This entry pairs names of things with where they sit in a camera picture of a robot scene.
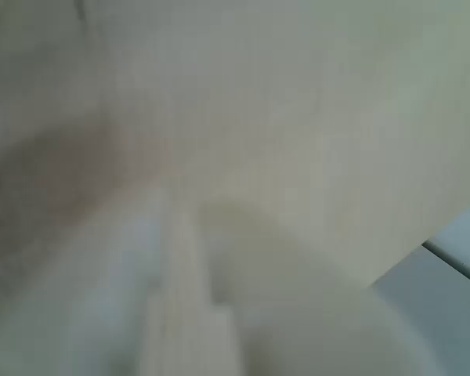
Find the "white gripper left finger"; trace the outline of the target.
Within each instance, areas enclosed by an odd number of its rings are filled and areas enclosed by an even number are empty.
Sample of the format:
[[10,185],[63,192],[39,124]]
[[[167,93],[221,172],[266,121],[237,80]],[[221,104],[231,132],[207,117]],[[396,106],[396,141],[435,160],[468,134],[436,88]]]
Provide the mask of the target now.
[[56,375],[232,375],[228,309],[208,294],[186,216],[161,189],[112,197],[60,245]]

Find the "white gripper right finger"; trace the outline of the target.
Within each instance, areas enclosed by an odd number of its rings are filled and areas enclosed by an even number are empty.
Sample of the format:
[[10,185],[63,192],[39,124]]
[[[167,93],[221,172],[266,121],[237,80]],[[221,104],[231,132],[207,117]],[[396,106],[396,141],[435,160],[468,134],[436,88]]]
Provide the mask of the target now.
[[268,215],[203,207],[211,296],[233,310],[249,375],[416,375],[386,304]]

